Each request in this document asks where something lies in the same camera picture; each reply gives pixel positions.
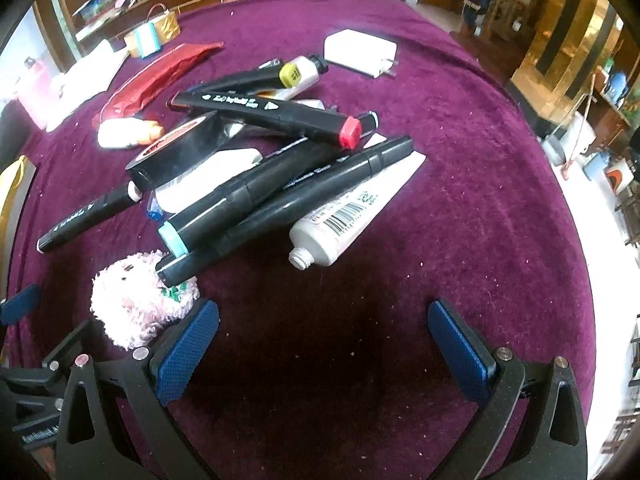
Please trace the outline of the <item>yellow rimmed white tray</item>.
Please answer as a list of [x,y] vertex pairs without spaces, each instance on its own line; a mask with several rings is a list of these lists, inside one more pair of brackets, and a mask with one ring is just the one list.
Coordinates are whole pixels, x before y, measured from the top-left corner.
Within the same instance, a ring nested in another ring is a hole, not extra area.
[[24,203],[36,174],[36,166],[27,156],[21,155],[1,174],[1,301],[6,300],[13,245]]

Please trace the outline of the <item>black electrical tape roll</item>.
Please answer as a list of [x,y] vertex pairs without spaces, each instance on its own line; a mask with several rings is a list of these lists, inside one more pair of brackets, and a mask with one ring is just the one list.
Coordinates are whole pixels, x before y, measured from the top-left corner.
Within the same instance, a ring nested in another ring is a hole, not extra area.
[[226,122],[217,112],[195,117],[164,134],[128,162],[127,177],[148,192],[181,176],[230,140]]

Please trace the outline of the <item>white power adapter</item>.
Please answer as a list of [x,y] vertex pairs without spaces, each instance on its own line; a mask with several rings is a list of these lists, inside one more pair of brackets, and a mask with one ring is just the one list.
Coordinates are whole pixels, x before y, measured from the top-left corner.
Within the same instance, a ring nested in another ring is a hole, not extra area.
[[332,64],[372,78],[395,76],[397,44],[377,36],[343,29],[327,36],[323,56]]

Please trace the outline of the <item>red foil packet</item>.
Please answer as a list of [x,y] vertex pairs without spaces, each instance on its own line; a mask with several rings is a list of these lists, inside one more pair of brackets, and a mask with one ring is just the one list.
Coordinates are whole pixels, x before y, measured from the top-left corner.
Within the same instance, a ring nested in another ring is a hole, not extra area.
[[107,119],[128,118],[141,112],[166,88],[223,47],[222,41],[212,44],[178,44],[161,54],[112,94],[93,117],[93,127],[98,128]]

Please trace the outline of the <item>white barcode cream tube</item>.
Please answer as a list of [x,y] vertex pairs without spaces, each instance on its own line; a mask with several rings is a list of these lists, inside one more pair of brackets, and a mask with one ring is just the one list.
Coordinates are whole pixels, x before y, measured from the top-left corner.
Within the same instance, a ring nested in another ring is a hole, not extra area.
[[332,266],[426,161],[413,152],[294,223],[288,262],[299,271]]

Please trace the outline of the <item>yellow packing tape roll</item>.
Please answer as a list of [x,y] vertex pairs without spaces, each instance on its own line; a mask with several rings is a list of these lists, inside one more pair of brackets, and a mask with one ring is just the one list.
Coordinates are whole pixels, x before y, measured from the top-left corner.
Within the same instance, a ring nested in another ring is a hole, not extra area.
[[[146,22],[154,24],[157,35],[160,36],[160,45],[162,47],[181,34],[176,12],[169,10],[163,3],[157,3],[152,6],[145,21],[141,24]],[[140,25],[137,25],[131,32],[127,32],[124,37],[127,51],[133,58],[135,58],[135,56],[132,53],[132,50],[134,50],[134,38],[132,38],[132,32]]]

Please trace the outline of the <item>black marker blue cap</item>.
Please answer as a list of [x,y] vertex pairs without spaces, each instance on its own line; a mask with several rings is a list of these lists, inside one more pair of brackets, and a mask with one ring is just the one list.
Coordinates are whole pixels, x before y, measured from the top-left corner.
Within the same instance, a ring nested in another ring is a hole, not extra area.
[[331,144],[296,141],[173,214],[158,228],[158,234],[171,255],[181,257],[206,237],[235,226],[286,184],[343,152]]

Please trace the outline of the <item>white bottle orange cap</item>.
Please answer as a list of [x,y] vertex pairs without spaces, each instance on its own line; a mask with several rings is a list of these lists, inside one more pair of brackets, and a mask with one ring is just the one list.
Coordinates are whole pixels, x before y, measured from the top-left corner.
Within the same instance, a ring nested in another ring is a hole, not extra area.
[[119,150],[150,145],[164,133],[164,127],[154,120],[127,117],[112,118],[102,122],[96,137],[101,148]]

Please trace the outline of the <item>black marker plain cap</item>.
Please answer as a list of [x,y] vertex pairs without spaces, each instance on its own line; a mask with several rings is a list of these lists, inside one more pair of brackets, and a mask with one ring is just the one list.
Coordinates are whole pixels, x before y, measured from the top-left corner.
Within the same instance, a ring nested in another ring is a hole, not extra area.
[[340,155],[286,184],[235,226],[206,237],[192,252],[181,257],[169,253],[161,258],[156,274],[166,286],[179,285],[252,238],[288,226],[412,151],[410,136],[398,136]]

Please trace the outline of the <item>white folded cloth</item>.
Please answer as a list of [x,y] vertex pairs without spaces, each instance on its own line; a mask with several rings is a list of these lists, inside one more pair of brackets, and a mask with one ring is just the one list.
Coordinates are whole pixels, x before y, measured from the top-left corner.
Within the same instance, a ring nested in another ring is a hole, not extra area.
[[107,40],[102,40],[66,73],[57,74],[44,86],[38,86],[38,91],[32,95],[34,111],[29,115],[40,129],[55,130],[81,104],[110,88],[129,57],[126,48],[114,50]]

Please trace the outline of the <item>black marker red cap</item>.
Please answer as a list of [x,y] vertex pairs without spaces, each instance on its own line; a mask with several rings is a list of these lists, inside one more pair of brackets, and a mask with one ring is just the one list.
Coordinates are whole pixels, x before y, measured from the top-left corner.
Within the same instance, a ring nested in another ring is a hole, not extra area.
[[332,110],[320,110],[295,102],[228,92],[178,92],[169,105],[175,108],[209,110],[232,122],[306,136],[314,142],[353,150],[364,133],[358,118]]

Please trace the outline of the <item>white tube black cap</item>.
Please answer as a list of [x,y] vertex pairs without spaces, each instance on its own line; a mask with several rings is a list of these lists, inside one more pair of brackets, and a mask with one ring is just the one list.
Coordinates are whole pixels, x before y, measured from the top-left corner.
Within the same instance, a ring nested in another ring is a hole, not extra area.
[[262,98],[291,101],[316,84],[329,70],[328,62],[320,54],[299,55],[276,70],[276,81],[257,92]]

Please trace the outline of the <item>black marker yellow cap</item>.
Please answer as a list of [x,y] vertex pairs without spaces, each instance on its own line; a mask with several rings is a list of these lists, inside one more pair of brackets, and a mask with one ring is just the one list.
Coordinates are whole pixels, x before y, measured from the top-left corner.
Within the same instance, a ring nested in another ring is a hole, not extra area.
[[276,70],[282,64],[269,65],[254,70],[244,70],[220,78],[205,81],[191,88],[191,91],[231,92],[241,94],[257,94],[276,81]]

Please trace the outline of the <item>black marker white end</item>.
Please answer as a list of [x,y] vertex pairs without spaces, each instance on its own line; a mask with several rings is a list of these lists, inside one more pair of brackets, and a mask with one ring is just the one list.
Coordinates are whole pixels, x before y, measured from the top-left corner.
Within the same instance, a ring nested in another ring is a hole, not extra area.
[[85,204],[65,219],[61,220],[37,240],[40,254],[47,254],[74,240],[83,232],[139,203],[142,192],[134,182],[129,181],[113,188],[110,192]]

